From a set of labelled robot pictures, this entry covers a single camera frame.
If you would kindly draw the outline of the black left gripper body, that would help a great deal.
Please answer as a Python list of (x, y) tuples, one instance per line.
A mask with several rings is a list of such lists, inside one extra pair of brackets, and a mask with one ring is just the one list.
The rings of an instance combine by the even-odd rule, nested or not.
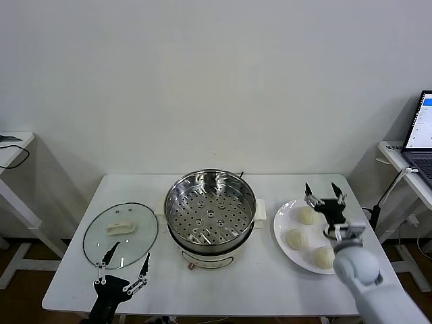
[(97, 299), (93, 304), (90, 314), (87, 318), (80, 321), (84, 323), (112, 323), (114, 314), (119, 304), (132, 298), (127, 292), (123, 291), (124, 287), (130, 284), (128, 280), (107, 275), (106, 283), (93, 283)]

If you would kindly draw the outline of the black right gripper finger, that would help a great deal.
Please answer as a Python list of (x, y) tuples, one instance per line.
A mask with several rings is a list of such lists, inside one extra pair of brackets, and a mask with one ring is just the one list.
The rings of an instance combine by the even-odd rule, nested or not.
[(322, 209), (322, 207), (325, 204), (323, 200), (321, 200), (320, 198), (317, 198), (313, 194), (313, 192), (312, 192), (312, 190), (311, 190), (311, 188), (310, 188), (310, 186), (308, 185), (307, 182), (305, 183), (305, 197), (304, 197), (304, 201), (306, 202), (306, 204), (310, 208), (314, 209), (317, 212), (320, 212), (321, 209)]
[(335, 194), (335, 199), (331, 201), (333, 206), (345, 207), (346, 206), (346, 195), (342, 192), (342, 189), (338, 187), (335, 183), (331, 183), (333, 193)]

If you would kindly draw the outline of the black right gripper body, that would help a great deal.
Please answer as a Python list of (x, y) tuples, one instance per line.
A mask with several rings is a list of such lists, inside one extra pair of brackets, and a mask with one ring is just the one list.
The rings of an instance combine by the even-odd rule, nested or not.
[(322, 213), (328, 224), (328, 228), (324, 231), (327, 237), (335, 237), (336, 225), (346, 223), (346, 218), (343, 215), (346, 204), (338, 199), (323, 199), (316, 204), (316, 212)]

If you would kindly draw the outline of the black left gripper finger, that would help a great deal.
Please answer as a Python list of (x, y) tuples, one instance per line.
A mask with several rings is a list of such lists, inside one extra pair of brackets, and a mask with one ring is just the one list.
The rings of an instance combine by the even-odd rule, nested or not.
[(120, 242), (116, 242), (111, 249), (109, 249), (104, 257), (101, 259), (101, 261), (96, 262), (96, 279), (94, 281), (94, 284), (99, 285), (105, 285), (107, 283), (106, 279), (106, 267), (111, 262), (113, 255), (117, 249), (117, 247), (120, 245)]
[(142, 289), (143, 287), (145, 287), (145, 285), (147, 284), (147, 279), (146, 276), (149, 272), (149, 260), (151, 257), (151, 253), (148, 252), (145, 258), (144, 263), (142, 264), (141, 270), (138, 274), (138, 277), (136, 279), (136, 281), (134, 281), (133, 283), (129, 284), (128, 286), (125, 286), (123, 288), (123, 292), (125, 292), (126, 294), (135, 294), (137, 293), (137, 291), (139, 291), (140, 289)]

